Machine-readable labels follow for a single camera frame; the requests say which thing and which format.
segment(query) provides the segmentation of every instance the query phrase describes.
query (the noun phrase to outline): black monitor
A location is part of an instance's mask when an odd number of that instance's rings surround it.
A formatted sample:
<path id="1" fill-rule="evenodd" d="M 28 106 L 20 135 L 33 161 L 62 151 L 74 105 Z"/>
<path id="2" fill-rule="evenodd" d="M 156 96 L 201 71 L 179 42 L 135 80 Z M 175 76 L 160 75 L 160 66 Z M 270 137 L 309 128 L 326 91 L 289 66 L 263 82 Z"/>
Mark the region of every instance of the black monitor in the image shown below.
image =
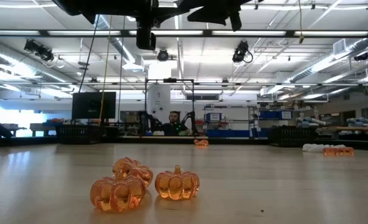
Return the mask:
<path id="1" fill-rule="evenodd" d="M 74 93 L 72 119 L 96 119 L 101 112 L 102 93 Z M 103 97 L 103 119 L 116 117 L 116 92 L 105 93 Z"/>

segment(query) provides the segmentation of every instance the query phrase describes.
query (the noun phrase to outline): pumpkin stem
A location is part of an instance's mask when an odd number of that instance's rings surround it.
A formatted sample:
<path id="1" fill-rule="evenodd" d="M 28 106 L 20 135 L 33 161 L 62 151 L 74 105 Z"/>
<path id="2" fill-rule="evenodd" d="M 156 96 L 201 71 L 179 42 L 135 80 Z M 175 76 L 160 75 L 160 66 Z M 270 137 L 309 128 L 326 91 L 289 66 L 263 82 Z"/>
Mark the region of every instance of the pumpkin stem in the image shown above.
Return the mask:
<path id="1" fill-rule="evenodd" d="M 181 174 L 181 168 L 179 165 L 176 165 L 176 168 L 174 169 L 174 174 Z"/>

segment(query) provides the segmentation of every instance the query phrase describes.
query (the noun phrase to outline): glass pumpkin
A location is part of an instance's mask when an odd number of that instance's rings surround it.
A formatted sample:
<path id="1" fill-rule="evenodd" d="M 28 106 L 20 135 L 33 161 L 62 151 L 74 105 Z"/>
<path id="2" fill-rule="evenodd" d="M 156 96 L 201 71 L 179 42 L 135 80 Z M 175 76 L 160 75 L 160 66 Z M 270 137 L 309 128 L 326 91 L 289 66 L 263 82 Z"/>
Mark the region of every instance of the glass pumpkin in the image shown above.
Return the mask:
<path id="1" fill-rule="evenodd" d="M 90 191 L 91 203 L 101 211 L 122 212 L 136 208 L 145 196 L 143 180 L 135 176 L 127 176 L 123 180 L 104 177 L 93 183 Z"/>
<path id="2" fill-rule="evenodd" d="M 121 180 L 129 175 L 140 177 L 144 181 L 145 187 L 148 187 L 153 180 L 153 172 L 149 167 L 142 165 L 135 159 L 127 157 L 119 159 L 113 166 L 114 178 L 116 180 Z"/>
<path id="3" fill-rule="evenodd" d="M 197 174 L 193 172 L 181 173 L 176 165 L 174 172 L 164 171 L 156 176 L 154 186 L 162 198 L 173 200 L 190 199 L 195 196 L 201 183 Z"/>

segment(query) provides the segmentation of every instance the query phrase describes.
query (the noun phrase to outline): man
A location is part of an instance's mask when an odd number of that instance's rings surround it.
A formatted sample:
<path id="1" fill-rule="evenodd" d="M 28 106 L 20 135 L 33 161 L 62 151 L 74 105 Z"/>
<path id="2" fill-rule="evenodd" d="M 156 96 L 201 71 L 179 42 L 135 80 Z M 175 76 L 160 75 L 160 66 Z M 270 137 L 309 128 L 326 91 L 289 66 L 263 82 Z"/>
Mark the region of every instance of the man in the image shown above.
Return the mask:
<path id="1" fill-rule="evenodd" d="M 191 130 L 189 130 L 185 125 L 181 125 L 181 122 L 179 121 L 179 112 L 170 112 L 169 120 L 170 123 L 166 123 L 161 126 L 165 136 L 191 135 Z"/>

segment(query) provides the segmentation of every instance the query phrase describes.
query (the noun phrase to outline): black basket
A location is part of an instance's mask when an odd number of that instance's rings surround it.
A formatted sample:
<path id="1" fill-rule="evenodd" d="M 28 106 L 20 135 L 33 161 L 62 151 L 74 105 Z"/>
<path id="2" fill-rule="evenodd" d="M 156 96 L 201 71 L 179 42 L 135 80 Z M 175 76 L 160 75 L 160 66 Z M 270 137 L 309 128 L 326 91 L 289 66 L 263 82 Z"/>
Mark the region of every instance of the black basket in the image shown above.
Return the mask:
<path id="1" fill-rule="evenodd" d="M 315 128 L 279 127 L 268 132 L 270 144 L 279 147 L 302 147 L 312 144 L 316 137 Z"/>
<path id="2" fill-rule="evenodd" d="M 103 128 L 90 125 L 60 125 L 55 128 L 61 144 L 99 143 L 104 132 Z"/>

